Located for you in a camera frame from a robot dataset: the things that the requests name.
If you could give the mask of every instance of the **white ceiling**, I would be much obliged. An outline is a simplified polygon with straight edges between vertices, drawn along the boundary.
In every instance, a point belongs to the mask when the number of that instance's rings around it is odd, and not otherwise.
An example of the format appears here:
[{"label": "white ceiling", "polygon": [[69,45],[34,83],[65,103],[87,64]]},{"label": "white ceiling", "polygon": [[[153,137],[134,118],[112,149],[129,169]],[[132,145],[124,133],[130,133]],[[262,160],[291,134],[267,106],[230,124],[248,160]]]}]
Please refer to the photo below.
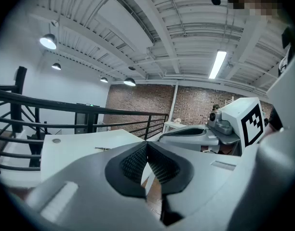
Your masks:
[{"label": "white ceiling", "polygon": [[[108,0],[33,0],[29,23],[39,36],[59,37],[59,54],[92,67],[114,83],[135,80],[212,82],[265,96],[285,56],[275,18],[249,16],[221,0],[123,0],[153,37],[149,54],[134,51],[118,28],[97,14]],[[59,21],[59,28],[51,24]],[[207,79],[217,50],[227,57],[216,80]],[[128,69],[133,65],[136,70]]]}]

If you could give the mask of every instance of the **staircase railing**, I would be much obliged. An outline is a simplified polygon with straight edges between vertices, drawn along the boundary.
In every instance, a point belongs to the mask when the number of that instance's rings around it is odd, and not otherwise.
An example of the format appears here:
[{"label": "staircase railing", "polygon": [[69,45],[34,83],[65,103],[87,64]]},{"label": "staircase railing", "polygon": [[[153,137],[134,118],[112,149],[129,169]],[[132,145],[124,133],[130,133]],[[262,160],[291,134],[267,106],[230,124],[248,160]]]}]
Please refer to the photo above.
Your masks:
[{"label": "staircase railing", "polygon": [[[24,70],[18,69],[17,76],[24,80]],[[81,104],[73,104],[73,103],[64,103],[57,102],[51,100],[42,100],[31,98],[22,95],[22,86],[23,82],[16,81],[14,86],[1,86],[0,85],[0,106],[5,105],[7,103],[11,104],[11,111],[5,113],[0,116],[0,122],[6,123],[7,125],[0,131],[0,140],[7,142],[16,142],[16,143],[25,143],[25,144],[37,144],[43,145],[44,140],[41,139],[40,131],[44,131],[47,134],[48,128],[86,128],[87,133],[92,133],[93,128],[103,128],[103,127],[118,127],[132,124],[143,124],[147,125],[143,128],[139,128],[130,133],[138,132],[144,130],[144,133],[138,135],[138,137],[144,137],[145,140],[152,137],[150,134],[159,130],[160,133],[163,129],[163,125],[166,121],[167,114],[163,113],[153,113],[153,112],[140,112],[140,111],[129,111],[129,110],[119,110],[119,109],[107,109],[95,106],[86,106]],[[22,109],[22,106],[25,106],[26,109],[30,112],[34,120]],[[31,111],[31,107],[35,108],[35,113]],[[40,122],[40,109],[50,109],[50,110],[59,110],[66,112],[77,112],[77,113],[85,113],[88,116],[87,124],[49,124],[49,123],[41,123]],[[29,122],[24,121],[22,119],[22,114],[29,120]],[[105,114],[105,115],[129,115],[129,116],[148,116],[148,119],[143,121],[135,121],[135,122],[123,122],[123,123],[112,123],[112,124],[94,124],[94,115],[95,114]],[[9,126],[12,126],[13,132],[10,137],[3,136],[3,132],[7,130]],[[31,139],[19,139],[15,137],[15,133],[21,132],[23,130],[23,126],[27,126],[36,131],[36,140]],[[13,154],[6,153],[0,151],[0,156],[5,157],[14,157],[14,158],[27,158],[27,159],[40,159],[41,155],[26,155],[26,154]],[[20,170],[20,171],[38,171],[40,167],[13,167],[1,165],[0,168],[10,169],[10,170]]]}]

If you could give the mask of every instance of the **white table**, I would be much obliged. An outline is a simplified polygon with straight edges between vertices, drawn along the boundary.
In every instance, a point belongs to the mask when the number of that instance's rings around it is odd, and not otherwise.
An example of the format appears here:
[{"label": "white table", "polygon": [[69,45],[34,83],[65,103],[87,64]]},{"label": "white table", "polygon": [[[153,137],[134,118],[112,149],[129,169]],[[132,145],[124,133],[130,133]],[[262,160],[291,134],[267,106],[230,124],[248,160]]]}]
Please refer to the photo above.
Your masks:
[{"label": "white table", "polygon": [[[54,143],[53,139],[60,139],[61,142]],[[77,159],[102,152],[95,147],[115,148],[142,141],[144,140],[123,129],[97,133],[46,135],[41,152],[40,179],[43,182]],[[153,182],[155,175],[147,164],[142,175],[142,183],[149,177],[151,179],[148,182]],[[146,185],[146,193],[151,185]]]},{"label": "white table", "polygon": [[167,121],[167,122],[164,123],[162,133],[168,132],[170,127],[172,127],[172,128],[183,128],[185,126],[186,125],[183,125],[183,124],[180,124],[180,123],[175,123],[173,121]]}]

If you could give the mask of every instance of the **brick wall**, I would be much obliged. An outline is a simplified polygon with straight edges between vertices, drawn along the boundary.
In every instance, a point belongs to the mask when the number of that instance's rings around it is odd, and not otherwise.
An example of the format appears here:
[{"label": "brick wall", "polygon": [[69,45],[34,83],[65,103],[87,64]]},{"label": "brick wall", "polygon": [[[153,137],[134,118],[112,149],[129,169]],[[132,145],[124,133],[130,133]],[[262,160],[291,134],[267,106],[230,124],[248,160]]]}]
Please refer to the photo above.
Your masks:
[{"label": "brick wall", "polygon": [[[234,96],[234,100],[244,97],[220,90],[179,86],[172,120],[181,118],[181,123],[185,125],[205,124],[213,105],[217,103],[220,107],[223,107],[225,100],[231,99],[232,96]],[[261,102],[261,107],[263,112],[266,113],[266,117],[269,118],[272,105]]]},{"label": "brick wall", "polygon": [[[135,87],[129,87],[126,85],[111,85],[108,93],[106,108],[169,114],[173,95],[174,87],[168,85],[136,85]],[[153,116],[152,120],[160,118],[164,117]],[[148,116],[104,115],[104,122],[107,124],[144,120],[148,120]],[[151,126],[161,122],[162,121],[153,122],[151,123]],[[112,127],[111,130],[124,129],[126,131],[132,131],[146,126],[146,123],[142,123]],[[157,128],[162,128],[162,125],[150,128],[150,131]],[[134,132],[133,134],[138,136],[143,133],[145,133],[145,130]]]}]

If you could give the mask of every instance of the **gray surface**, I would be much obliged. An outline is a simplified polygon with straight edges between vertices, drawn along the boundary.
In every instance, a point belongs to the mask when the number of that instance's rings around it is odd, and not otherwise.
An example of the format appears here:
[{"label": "gray surface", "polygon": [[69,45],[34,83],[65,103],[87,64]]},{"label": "gray surface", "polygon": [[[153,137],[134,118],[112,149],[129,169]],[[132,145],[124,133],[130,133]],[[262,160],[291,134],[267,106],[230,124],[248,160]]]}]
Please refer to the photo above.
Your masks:
[{"label": "gray surface", "polygon": [[[295,131],[269,135],[260,148],[247,147],[242,157],[162,147],[190,161],[195,170],[182,192],[167,196],[171,210],[184,216],[169,227],[154,218],[144,199],[123,197],[106,181],[108,160],[130,146],[77,160],[37,187],[28,201],[45,197],[41,188],[69,180],[79,188],[58,224],[70,230],[256,230],[295,180]],[[236,167],[211,165],[215,161]]]},{"label": "gray surface", "polygon": [[65,186],[65,181],[55,184],[44,184],[38,189],[38,194],[30,194],[26,203],[35,211],[41,212],[42,209],[52,200],[52,198]]},{"label": "gray surface", "polygon": [[267,91],[284,128],[295,128],[295,55],[285,72]]},{"label": "gray surface", "polygon": [[85,231],[150,231],[163,227],[151,213],[145,199],[120,195],[105,178],[105,166],[109,159],[135,144],[78,159],[37,187],[28,197],[27,203],[30,203],[31,199],[47,199],[50,192],[42,191],[44,188],[72,181],[78,184],[79,188],[58,218],[57,225],[70,230]]},{"label": "gray surface", "polygon": [[189,149],[189,150],[193,150],[193,151],[198,151],[198,152],[201,150],[201,145],[208,146],[208,145],[219,144],[218,138],[215,137],[215,135],[209,129],[206,129],[206,126],[202,126],[202,125],[191,125],[191,126],[186,126],[183,128],[177,128],[166,134],[183,131],[190,128],[200,128],[200,129],[204,129],[205,131],[204,133],[199,135],[163,136],[160,139],[160,142],[185,148],[185,149]]},{"label": "gray surface", "polygon": [[220,142],[222,142],[223,144],[234,144],[240,141],[239,136],[237,136],[234,132],[230,135],[225,135],[221,132],[218,132],[217,130],[210,127],[209,125],[208,125],[208,128],[218,137]]},{"label": "gray surface", "polygon": [[[169,230],[257,230],[295,180],[295,131],[274,133],[258,146],[247,147],[217,193]],[[177,205],[174,196],[169,204]]]},{"label": "gray surface", "polygon": [[215,114],[215,120],[211,121],[210,119],[207,121],[207,124],[211,127],[215,127],[215,124],[218,120],[221,121],[221,111],[212,111],[211,113]]},{"label": "gray surface", "polygon": [[194,176],[189,185],[181,193],[168,195],[167,199],[172,211],[188,216],[202,207],[223,186],[232,170],[211,165],[214,161],[237,165],[241,158],[230,155],[208,154],[163,144],[170,152],[184,157],[194,166]]},{"label": "gray surface", "polygon": [[228,121],[216,121],[215,123],[215,130],[218,132],[221,132],[225,135],[232,134],[233,127],[230,125],[230,122]]}]

